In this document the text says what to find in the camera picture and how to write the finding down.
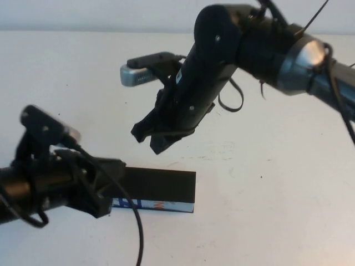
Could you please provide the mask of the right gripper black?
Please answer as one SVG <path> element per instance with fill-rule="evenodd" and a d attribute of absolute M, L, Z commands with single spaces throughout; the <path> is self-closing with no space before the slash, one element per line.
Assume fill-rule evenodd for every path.
<path fill-rule="evenodd" d="M 221 89 L 221 66 L 182 66 L 173 80 L 170 95 L 160 99 L 160 106 L 137 122 L 131 134 L 138 143 L 151 136 L 150 148 L 161 154 L 194 133 Z"/>

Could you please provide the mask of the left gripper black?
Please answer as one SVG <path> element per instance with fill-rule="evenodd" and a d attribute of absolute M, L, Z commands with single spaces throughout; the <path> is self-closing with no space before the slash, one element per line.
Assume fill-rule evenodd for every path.
<path fill-rule="evenodd" d="M 113 179 L 125 176 L 126 163 L 114 158 L 96 158 L 96 162 Z M 41 200 L 44 210 L 66 206 L 88 211 L 95 218 L 111 213 L 113 199 L 89 190 L 95 176 L 93 167 L 82 155 L 74 151 L 54 151 L 41 172 Z M 97 184 L 107 185 L 109 180 L 97 172 Z"/>

